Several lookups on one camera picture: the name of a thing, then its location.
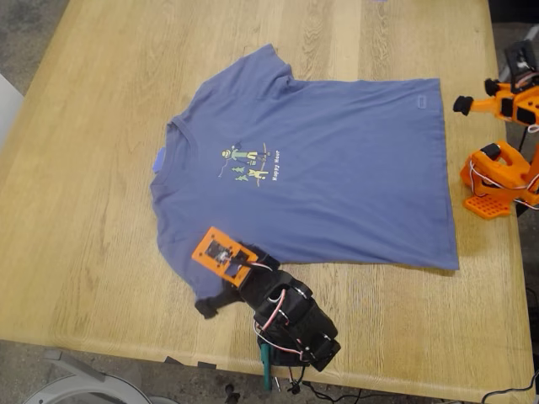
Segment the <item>orange plate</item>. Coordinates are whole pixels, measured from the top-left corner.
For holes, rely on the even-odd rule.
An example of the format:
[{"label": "orange plate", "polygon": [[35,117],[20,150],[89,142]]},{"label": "orange plate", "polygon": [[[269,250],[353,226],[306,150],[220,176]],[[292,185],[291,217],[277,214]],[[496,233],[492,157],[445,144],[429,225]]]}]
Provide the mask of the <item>orange plate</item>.
[{"label": "orange plate", "polygon": [[227,236],[222,231],[216,229],[215,227],[210,227],[210,230],[205,234],[202,241],[196,246],[191,258],[193,258],[197,263],[204,265],[210,271],[219,275],[221,278],[227,280],[231,284],[234,284],[236,287],[239,287],[242,284],[243,280],[249,273],[250,267],[241,266],[236,274],[233,276],[227,274],[227,269],[230,266],[230,262],[226,261],[224,263],[219,263],[214,258],[210,257],[206,252],[210,244],[213,242],[218,242],[224,248],[230,252],[231,257],[236,257],[236,255],[243,251],[247,255],[247,261],[255,262],[258,256],[242,246],[239,242],[235,242],[229,236]]}]

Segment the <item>black cable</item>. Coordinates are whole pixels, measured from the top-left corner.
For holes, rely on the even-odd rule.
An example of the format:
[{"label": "black cable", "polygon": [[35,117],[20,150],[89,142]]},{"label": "black cable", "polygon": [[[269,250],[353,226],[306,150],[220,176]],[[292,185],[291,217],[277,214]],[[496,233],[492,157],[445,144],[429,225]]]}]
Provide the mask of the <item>black cable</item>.
[{"label": "black cable", "polygon": [[361,392],[363,391],[362,389],[360,389],[357,393],[357,395],[352,395],[352,394],[344,394],[343,396],[339,397],[339,398],[336,398],[336,399],[333,399],[331,398],[330,396],[328,396],[327,394],[323,394],[321,393],[320,391],[316,391],[314,389],[314,387],[312,387],[312,384],[309,382],[309,381],[304,381],[303,382],[303,385],[306,385],[309,389],[311,389],[312,393],[316,396],[316,398],[320,399],[320,400],[325,400],[325,401],[331,401],[333,404],[335,402],[339,402],[341,400],[343,400],[344,398],[355,398],[355,401],[354,401],[354,404],[357,404],[357,402],[359,400],[363,400],[364,398],[370,398],[370,397],[391,397],[391,396],[397,396],[396,394],[377,394],[377,393],[374,393],[374,394],[368,394],[366,396],[361,396]]},{"label": "black cable", "polygon": [[524,141],[526,140],[526,135],[528,134],[528,127],[524,128],[524,132],[522,132],[522,139],[520,139],[519,144],[519,153],[522,152],[522,147],[524,146]]},{"label": "black cable", "polygon": [[292,379],[292,382],[291,382],[291,383],[292,383],[292,387],[291,387],[290,389],[288,389],[287,391],[291,391],[292,394],[297,394],[297,393],[300,392],[300,383],[301,383],[302,380],[303,380],[303,375],[305,374],[305,368],[306,368],[306,366],[303,366],[303,368],[302,368],[302,373],[300,374],[300,378],[299,378],[298,380],[294,380],[294,379],[292,378],[292,369],[291,369],[290,366],[288,367],[288,370],[290,371],[290,377],[291,377],[291,379]]},{"label": "black cable", "polygon": [[499,390],[499,391],[490,391],[489,393],[485,394],[483,396],[483,398],[481,399],[481,404],[485,404],[487,398],[491,397],[491,396],[496,396],[498,394],[506,394],[506,393],[509,393],[511,391],[528,391],[530,390],[530,388],[533,387],[533,384],[535,383],[536,381],[536,378],[537,376],[539,375],[539,369],[537,370],[537,372],[533,375],[533,377],[531,378],[531,382],[530,382],[530,385],[527,386],[527,387],[523,387],[523,388],[520,388],[520,389],[516,389],[516,388],[512,388],[512,389],[507,389],[507,390]]},{"label": "black cable", "polygon": [[341,396],[339,398],[333,399],[330,396],[328,396],[327,394],[323,394],[320,391],[314,390],[314,387],[312,387],[312,384],[309,381],[304,381],[303,385],[306,385],[309,389],[311,389],[312,393],[316,396],[316,398],[318,398],[320,400],[331,401],[332,403],[339,402],[339,401],[343,400],[344,398],[351,397],[351,398],[355,398],[354,404],[357,404],[359,399],[363,398],[363,397],[361,397],[362,389],[360,389],[358,394],[354,394],[354,395],[352,395],[352,394],[344,394],[343,396]]}]

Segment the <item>wire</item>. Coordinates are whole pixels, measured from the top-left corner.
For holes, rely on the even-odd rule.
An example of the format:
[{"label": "wire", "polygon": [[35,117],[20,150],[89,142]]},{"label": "wire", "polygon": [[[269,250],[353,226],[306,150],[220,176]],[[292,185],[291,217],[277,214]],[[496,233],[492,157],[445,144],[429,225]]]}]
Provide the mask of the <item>wire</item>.
[{"label": "wire", "polygon": [[[539,179],[539,174],[537,174],[527,185],[522,185],[520,187],[515,187],[515,188],[507,188],[503,185],[501,185],[500,183],[497,183],[496,181],[490,179],[489,177],[485,177],[484,175],[482,175],[481,173],[479,173],[475,168],[475,164],[473,164],[472,160],[470,160],[470,185],[471,185],[471,188],[472,188],[472,193],[475,195],[475,196],[478,196],[478,197],[482,197],[486,194],[481,194],[481,195],[477,195],[475,193],[475,188],[474,188],[474,182],[473,182],[473,175],[472,173],[476,173],[480,178],[484,179],[485,181],[488,181],[494,185],[496,185],[498,188],[501,188],[501,189],[508,189],[508,190],[519,190],[519,189],[528,189],[530,190],[534,185],[535,185],[535,182]],[[533,209],[533,210],[539,210],[539,206],[533,206],[533,205],[530,205],[528,204],[527,202],[525,202],[524,200],[522,199],[514,199],[515,202],[519,203],[519,204],[522,204],[524,206],[527,206],[528,208],[530,209]]]},{"label": "wire", "polygon": [[250,262],[250,261],[247,261],[247,263],[249,265],[254,265],[255,267],[261,267],[261,268],[266,268],[266,269],[269,269],[270,271],[273,272],[273,269],[271,269],[269,266],[267,265],[264,265],[263,263],[253,263],[253,262]]},{"label": "wire", "polygon": [[485,394],[483,396],[483,398],[481,399],[481,404],[485,404],[486,400],[491,396],[496,396],[498,394],[506,394],[506,393],[509,393],[509,392],[512,392],[512,391],[528,391],[528,390],[530,390],[530,388],[533,387],[533,384],[535,383],[536,378],[537,378],[538,375],[539,375],[539,369],[533,375],[533,377],[531,378],[530,385],[527,386],[527,387],[523,387],[523,388],[520,388],[520,389],[512,388],[512,389],[507,389],[507,390],[490,391],[489,393],[487,393],[487,394]]},{"label": "wire", "polygon": [[321,393],[320,391],[316,391],[314,389],[314,387],[312,387],[312,384],[309,382],[309,381],[304,381],[303,382],[303,385],[306,385],[309,389],[311,389],[312,393],[314,394],[314,396],[319,399],[319,400],[325,400],[325,401],[331,401],[333,404],[335,402],[339,402],[341,400],[343,400],[344,398],[355,398],[355,401],[354,401],[354,404],[357,404],[357,402],[361,399],[361,398],[368,398],[370,396],[365,396],[365,397],[362,397],[361,396],[361,392],[363,391],[362,389],[359,390],[359,392],[356,394],[356,395],[352,395],[352,394],[344,394],[342,395],[341,397],[339,398],[331,398],[330,396],[328,396],[327,394],[323,394]]},{"label": "wire", "polygon": [[515,202],[517,202],[519,204],[522,204],[524,206],[527,206],[530,209],[539,210],[539,206],[530,205],[530,204],[526,203],[525,201],[523,201],[522,199],[515,199]]},{"label": "wire", "polygon": [[294,378],[292,377],[292,369],[291,367],[289,366],[288,367],[288,372],[290,373],[290,378],[291,378],[291,384],[292,384],[292,387],[289,388],[288,390],[286,391],[292,391],[292,394],[297,394],[299,393],[299,385],[300,383],[302,382],[303,380],[303,375],[305,374],[305,368],[306,368],[306,365],[303,365],[302,367],[302,373],[300,374],[300,378],[298,380],[294,380]]},{"label": "wire", "polygon": [[536,77],[538,76],[539,73],[537,72],[530,72],[530,73],[527,73],[525,76],[523,76],[518,82],[516,82],[515,84],[515,87],[520,87],[522,85],[523,82],[527,82],[528,80],[530,80],[531,78],[533,77]]},{"label": "wire", "polygon": [[[479,177],[481,177],[482,179],[484,179],[485,181],[489,181],[490,183],[493,183],[494,185],[496,185],[498,188],[501,188],[501,189],[508,189],[508,190],[518,190],[518,189],[526,189],[527,188],[527,185],[521,185],[520,187],[515,187],[515,188],[507,188],[505,187],[504,185],[500,184],[500,183],[497,183],[496,181],[490,179],[489,177],[486,177],[484,175],[482,175],[478,170],[476,170],[475,168],[475,164],[472,163],[472,160],[470,160],[470,170],[473,171],[474,173],[476,173]],[[539,178],[539,174],[537,174],[532,180],[531,180],[531,183],[530,184],[533,184],[533,182],[536,181],[536,179]]]},{"label": "wire", "polygon": [[271,322],[275,319],[275,316],[277,316],[277,313],[279,312],[280,307],[283,306],[283,301],[285,301],[285,296],[286,296],[286,289],[283,289],[280,292],[279,303],[277,303],[277,307],[275,308],[275,310],[273,310],[273,313],[271,313],[271,316],[269,316],[268,321],[262,327],[262,331],[266,331],[268,327],[271,325]]},{"label": "wire", "polygon": [[281,351],[290,352],[292,354],[298,354],[298,355],[300,355],[300,360],[302,359],[303,352],[296,351],[295,349],[289,349],[289,348],[280,347],[279,345],[275,345],[274,343],[271,343],[270,341],[268,341],[266,338],[262,337],[260,335],[260,333],[256,331],[256,321],[253,321],[253,331],[258,337],[260,337],[263,341],[267,342],[272,347],[280,349]]}]

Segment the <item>t-shirt sleeve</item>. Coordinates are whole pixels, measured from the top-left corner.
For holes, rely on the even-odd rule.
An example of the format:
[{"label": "t-shirt sleeve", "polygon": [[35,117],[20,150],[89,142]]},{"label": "t-shirt sleeve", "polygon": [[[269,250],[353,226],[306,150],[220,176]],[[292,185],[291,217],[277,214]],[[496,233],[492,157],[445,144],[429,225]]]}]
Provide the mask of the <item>t-shirt sleeve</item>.
[{"label": "t-shirt sleeve", "polygon": [[229,96],[258,93],[279,77],[291,76],[290,65],[284,63],[268,44],[241,57],[225,70],[204,82],[201,89],[223,91]]},{"label": "t-shirt sleeve", "polygon": [[159,250],[174,272],[195,292],[197,300],[217,296],[222,292],[222,279],[191,258],[197,240],[186,237],[173,242],[159,242]]}]

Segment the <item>metal part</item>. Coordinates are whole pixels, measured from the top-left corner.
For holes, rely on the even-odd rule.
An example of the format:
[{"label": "metal part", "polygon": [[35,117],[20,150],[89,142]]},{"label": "metal part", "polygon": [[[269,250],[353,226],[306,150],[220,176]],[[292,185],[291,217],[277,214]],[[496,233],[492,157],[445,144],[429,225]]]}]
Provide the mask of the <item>metal part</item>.
[{"label": "metal part", "polygon": [[303,299],[307,300],[307,295],[305,295],[301,290],[299,290],[298,288],[294,288],[294,290],[299,293],[301,296],[303,296]]},{"label": "metal part", "polygon": [[290,318],[281,310],[279,309],[279,314],[281,314],[288,322],[290,321]]}]

